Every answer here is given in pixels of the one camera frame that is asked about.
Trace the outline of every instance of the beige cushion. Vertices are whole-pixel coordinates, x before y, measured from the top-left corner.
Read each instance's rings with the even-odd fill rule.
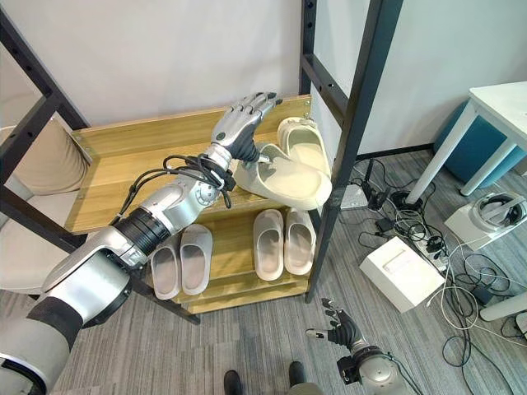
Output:
[[[3,128],[3,141],[14,127]],[[69,134],[51,119],[16,167],[15,176],[35,195],[79,189],[87,163]]]
[[[63,225],[77,192],[34,196],[28,203]],[[22,294],[39,294],[51,270],[68,253],[37,234],[9,220],[0,230],[0,289]]]

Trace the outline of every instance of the silver robotic arm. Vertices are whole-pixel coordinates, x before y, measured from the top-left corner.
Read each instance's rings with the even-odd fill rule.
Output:
[[[189,158],[194,166],[172,170],[164,164],[162,171],[178,174],[172,182],[126,218],[119,214],[49,274],[29,314],[0,333],[0,395],[51,391],[81,328],[105,322],[128,298],[129,273],[232,190],[231,160],[266,161],[254,146],[254,130],[280,103],[266,92],[230,107],[212,131],[210,147]]]
[[[341,307],[329,299],[322,299],[322,305],[332,318],[333,329],[308,329],[305,333],[308,337],[345,346],[350,351],[350,356],[337,362],[338,372],[346,385],[359,382],[369,394],[374,395],[408,395],[411,392],[404,384],[407,381],[415,393],[422,394],[401,362],[367,342],[359,327]]]

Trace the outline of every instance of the white slipper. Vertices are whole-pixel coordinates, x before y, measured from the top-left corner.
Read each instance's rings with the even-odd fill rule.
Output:
[[[172,299],[181,290],[178,241],[178,235],[171,236],[152,253],[150,265],[157,299]]]
[[[284,119],[278,125],[278,141],[291,159],[331,175],[324,141],[314,121],[300,117]]]
[[[212,234],[203,225],[193,224],[181,235],[181,285],[187,295],[201,294],[211,274]]]
[[[291,160],[274,144],[257,142],[256,147],[271,163],[239,163],[234,179],[240,188],[299,210],[313,210],[328,200],[326,174]]]
[[[276,280],[283,271],[283,219],[278,210],[260,212],[254,219],[254,268],[262,280]]]
[[[316,233],[307,211],[287,212],[284,263],[291,274],[303,276],[313,266]]]

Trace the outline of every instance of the black shoe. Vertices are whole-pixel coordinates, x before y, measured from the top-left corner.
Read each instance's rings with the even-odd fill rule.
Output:
[[[229,370],[223,377],[223,389],[225,395],[241,395],[241,380],[238,372]]]
[[[289,387],[305,383],[304,365],[295,360],[289,365]]]

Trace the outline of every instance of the shoe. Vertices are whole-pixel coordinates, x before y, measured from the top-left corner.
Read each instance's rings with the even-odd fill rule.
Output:
[[[278,125],[278,141],[291,159],[331,176],[324,141],[314,121],[299,117],[284,119]]]
[[[254,268],[264,281],[273,281],[283,271],[283,219],[278,210],[260,212],[253,224]]]
[[[305,383],[304,365],[295,360],[289,365],[289,388],[302,383]]]
[[[229,370],[223,376],[223,389],[225,395],[241,395],[241,380],[238,372],[235,370]]]
[[[150,265],[157,299],[172,299],[181,290],[181,266],[178,259],[178,235],[171,236],[152,254]]]
[[[315,256],[316,233],[307,211],[287,212],[283,261],[291,274],[303,276],[311,270]]]
[[[201,294],[211,273],[212,234],[203,225],[193,224],[181,235],[181,285],[187,295]]]
[[[256,147],[271,163],[238,163],[238,186],[298,210],[313,210],[328,200],[331,181],[326,174],[292,160],[274,144],[257,142]]]

